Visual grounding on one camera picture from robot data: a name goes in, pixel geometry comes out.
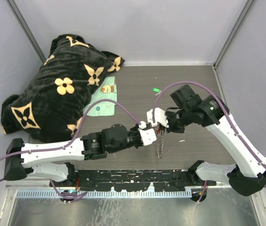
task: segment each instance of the beige flower print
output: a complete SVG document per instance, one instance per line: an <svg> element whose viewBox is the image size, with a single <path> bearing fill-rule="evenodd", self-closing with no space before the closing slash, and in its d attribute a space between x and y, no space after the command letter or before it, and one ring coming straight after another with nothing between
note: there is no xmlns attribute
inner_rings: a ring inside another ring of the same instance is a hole
<svg viewBox="0 0 266 226"><path fill-rule="evenodd" d="M40 129L40 126L34 119L31 102L23 107L11 107L11 110L23 129Z"/></svg>
<svg viewBox="0 0 266 226"><path fill-rule="evenodd" d="M50 57L44 62L43 66L46 65L48 61L53 59L54 57L55 57L54 55L50 55Z"/></svg>
<svg viewBox="0 0 266 226"><path fill-rule="evenodd" d="M71 135L74 135L74 133L76 132L76 130L78 129L78 126L80 125L82 120L82 117L78 119L77 124L73 125L73 124L69 124L67 125L67 128L69 128L71 130Z"/></svg>
<svg viewBox="0 0 266 226"><path fill-rule="evenodd" d="M58 86L57 92L60 95L65 95L66 92L72 94L75 91L75 88L71 85L72 80L70 78L56 79L55 84Z"/></svg>
<svg viewBox="0 0 266 226"><path fill-rule="evenodd" d="M118 72L120 70L120 60L121 57L116 57L114 60L114 65L112 65L111 68L108 69L108 72L112 72L114 71L114 69L116 69L116 71Z"/></svg>
<svg viewBox="0 0 266 226"><path fill-rule="evenodd" d="M82 43L80 41L75 41L73 42L73 38L71 36L66 36L67 39L69 39L69 42L70 42L70 46L74 46L74 45L80 45L80 46L85 46L87 48L89 48L89 46L85 43Z"/></svg>
<svg viewBox="0 0 266 226"><path fill-rule="evenodd" d="M90 75L90 78L88 79L88 85L96 85L99 86L99 75L103 72L104 67L99 67L94 71L93 68L89 67L88 65L84 65L88 74Z"/></svg>

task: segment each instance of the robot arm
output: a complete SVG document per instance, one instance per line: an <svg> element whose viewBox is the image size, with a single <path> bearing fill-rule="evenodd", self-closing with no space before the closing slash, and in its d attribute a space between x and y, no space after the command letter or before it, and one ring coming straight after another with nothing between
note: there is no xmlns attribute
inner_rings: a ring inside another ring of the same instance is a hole
<svg viewBox="0 0 266 226"><path fill-rule="evenodd" d="M55 164L55 161L96 160L107 157L132 146L136 148L156 141L154 129L146 125L136 125L127 131L121 124L76 138L71 146L57 151L29 152L6 159L4 179L21 180L27 177L52 179L56 182L76 181L74 166L70 163ZM50 144L25 144L21 138L14 139L7 154L18 151L31 151L65 146L68 141Z"/></svg>
<svg viewBox="0 0 266 226"><path fill-rule="evenodd" d="M202 100L189 85L185 85L171 94L177 105L177 112L166 111L167 132L184 133L185 127L197 123L207 128L227 149L236 164L220 165L197 161L189 168L190 178L197 180L212 180L230 184L238 193L248 196L260 191L266 185L266 169L258 162L232 130L218 103L212 96ZM161 109L155 113L155 118L163 115ZM234 118L229 114L235 128L244 140L250 145L255 154L266 165L264 157L246 138L237 126Z"/></svg>

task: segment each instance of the green object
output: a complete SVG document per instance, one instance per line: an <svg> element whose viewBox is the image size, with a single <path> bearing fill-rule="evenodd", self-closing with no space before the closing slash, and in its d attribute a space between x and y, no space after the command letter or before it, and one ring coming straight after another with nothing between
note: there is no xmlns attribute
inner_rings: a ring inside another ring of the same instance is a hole
<svg viewBox="0 0 266 226"><path fill-rule="evenodd" d="M153 91L159 93L159 92L160 92L160 89L158 89L158 88L153 88Z"/></svg>
<svg viewBox="0 0 266 226"><path fill-rule="evenodd" d="M104 80L102 85L92 94L91 102L83 108L83 113L95 101L102 99L110 99L117 102L117 89L115 84L115 77L108 77ZM114 115L115 104L111 102L100 102L94 106L87 115L89 116L111 116Z"/></svg>

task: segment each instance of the purple cable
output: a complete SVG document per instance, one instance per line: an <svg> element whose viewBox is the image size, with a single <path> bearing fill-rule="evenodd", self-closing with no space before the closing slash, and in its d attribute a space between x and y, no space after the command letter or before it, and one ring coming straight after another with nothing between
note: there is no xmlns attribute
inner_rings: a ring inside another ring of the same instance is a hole
<svg viewBox="0 0 266 226"><path fill-rule="evenodd" d="M213 98L217 101L217 103L219 104L220 108L222 109L224 116L226 117L229 125L231 126L231 128L233 129L233 131L235 132L235 134L239 137L239 139L241 140L241 142L245 145L245 147L249 150L249 152L253 155L253 157L266 169L266 165L262 163L261 159L254 153L254 151L251 149L251 147L248 145L248 143L244 140L244 138L239 135L237 129L235 128L234 124L232 123L231 119L229 118L229 114L227 113L225 107L223 106L222 102L219 100L219 98L207 87L205 87L204 85L201 85L197 82L193 82L193 81L179 81L179 82L175 82L169 86L167 86L157 97L155 103L154 103L154 107L153 107L153 122L155 123L155 108L157 105L158 100L160 99L160 97L162 96L162 94L164 92L166 92L169 88L176 86L176 85L180 85L180 84L191 84L191 85L195 85L198 87L201 87L202 89L206 90L210 95L213 96Z"/></svg>
<svg viewBox="0 0 266 226"><path fill-rule="evenodd" d="M199 198L198 201L197 201L199 204L200 204L200 201L201 201L201 199L202 199L202 197L203 197L203 195L204 195L204 192L205 192L205 190L206 190L206 187L207 187L207 180L204 182L203 190L202 190L202 192L201 192L200 198Z"/></svg>
<svg viewBox="0 0 266 226"><path fill-rule="evenodd" d="M98 104L98 103L100 103L100 102L104 102L104 101L108 101L108 102L112 102L112 103L114 103L114 104L116 104L116 105L118 105L121 109L123 109L137 124L140 124L140 121L138 121L133 115L131 115L126 109L125 109L125 107L124 106L122 106L121 104L119 104L118 102L116 102L116 101L113 101L113 100L109 100L109 99L102 99L102 100L98 100L98 101L96 101L96 102L94 102L92 105L90 105L90 107L87 109L87 111L85 112L85 114L83 115L83 117L82 117L82 120L81 120L81 122L80 122L80 124L79 124L79 126L78 126L78 129L77 129L77 132L75 133L75 135L73 136L73 138L72 138L72 140L68 143L68 144L66 144L66 145L64 145L64 146L61 146L61 147L54 147L54 148L48 148L48 149L39 149L39 150L31 150L31 152L50 152L50 151L57 151L57 150L61 150L61 149L64 149L64 148L66 148L66 147L68 147L68 146L70 146L73 142L74 142L74 140L77 138L77 136L78 136L78 134L79 134L79 131L80 131L80 128L81 128L81 126L82 126L82 124L83 124L83 122L84 122L84 120L85 120L85 118L86 118L86 116L87 116L87 113L91 110L91 108L93 107L93 106L95 106L96 104ZM1 160L3 160L3 159L6 159L6 158L8 158L8 157L11 157L11 156L14 156L14 155L18 155L18 154L24 154L24 153L29 153L29 151L19 151L19 152L14 152L14 153L10 153L10 154L7 154L7 155L4 155L4 156L2 156L2 157L0 157L0 161Z"/></svg>
<svg viewBox="0 0 266 226"><path fill-rule="evenodd" d="M56 186L54 185L54 182L53 182L53 180L49 180L50 181L50 184L52 185L52 187L54 188L54 190L55 190L55 192L59 195L59 196L61 196L62 198L64 198L64 199L74 199L73 201L71 201L71 202L77 202L77 201L79 201L81 198L83 198L86 194L87 194L87 192L84 192L84 193L82 193L82 194L78 194L78 195L68 195L68 196L72 196L72 197L67 197L67 196L65 196L64 194L61 194L59 191L58 191L58 189L56 188Z"/></svg>

